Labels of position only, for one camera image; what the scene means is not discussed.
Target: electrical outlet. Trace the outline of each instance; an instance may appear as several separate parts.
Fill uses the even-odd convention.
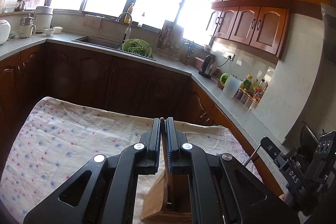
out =
[[[233,58],[235,57],[235,55],[233,53],[230,52],[225,52],[224,53],[224,58],[227,58],[228,60],[233,60]]]

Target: silver screw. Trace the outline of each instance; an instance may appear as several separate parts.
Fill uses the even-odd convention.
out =
[[[93,158],[95,162],[102,162],[104,159],[105,159],[104,155],[95,155],[95,157]]]
[[[226,160],[226,161],[230,161],[230,160],[232,160],[232,155],[230,153],[224,153],[222,155],[222,159]]]
[[[143,143],[136,143],[133,147],[136,150],[143,150],[145,148],[145,145]]]
[[[184,143],[182,144],[182,148],[185,150],[190,150],[193,148],[193,145],[191,143]]]

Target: rice cooker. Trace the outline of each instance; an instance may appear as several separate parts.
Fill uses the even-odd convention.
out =
[[[11,32],[11,25],[5,19],[0,18],[0,45],[5,43]]]
[[[36,26],[36,32],[44,32],[44,28],[50,28],[51,20],[53,18],[53,8],[48,6],[38,6],[34,13],[36,18],[34,24]]]

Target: floral tablecloth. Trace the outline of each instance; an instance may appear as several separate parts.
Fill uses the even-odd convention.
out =
[[[98,153],[112,156],[151,130],[152,119],[82,107],[46,97],[32,110],[18,134],[0,182],[0,200],[23,223],[25,215]],[[229,152],[240,162],[248,155],[224,127],[175,122],[189,142],[214,155]],[[252,163],[247,168],[260,180]],[[155,176],[139,176],[133,223],[143,198],[164,170],[161,156]]]

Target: countertop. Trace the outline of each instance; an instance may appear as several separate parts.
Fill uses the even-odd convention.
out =
[[[222,90],[217,87],[216,79],[206,79],[202,77],[198,74],[198,70],[195,67],[184,65],[179,61],[173,60],[169,57],[161,56],[155,52],[153,53],[153,56],[155,58],[154,61],[113,49],[107,49],[99,46],[82,44],[80,42],[72,41],[73,39],[78,39],[81,37],[84,37],[84,35],[62,32],[61,34],[54,34],[51,37],[47,37],[45,34],[36,34],[29,38],[15,38],[0,45],[0,61],[24,49],[48,41],[51,43],[63,44],[96,52],[102,52],[188,75],[215,102],[215,104],[233,122],[233,124],[238,128],[238,130],[245,136],[245,138],[254,148],[258,146],[260,140],[264,136],[268,136],[284,154],[289,152],[289,150],[281,145],[280,142],[272,135],[272,133],[253,114],[251,114],[247,107],[245,107],[235,98],[229,99],[228,97],[226,97],[223,94]],[[285,185],[287,184],[287,181],[279,172],[272,159],[262,148],[258,150],[258,154],[264,161],[266,166],[269,168],[282,190],[286,193],[287,189],[285,188]]]

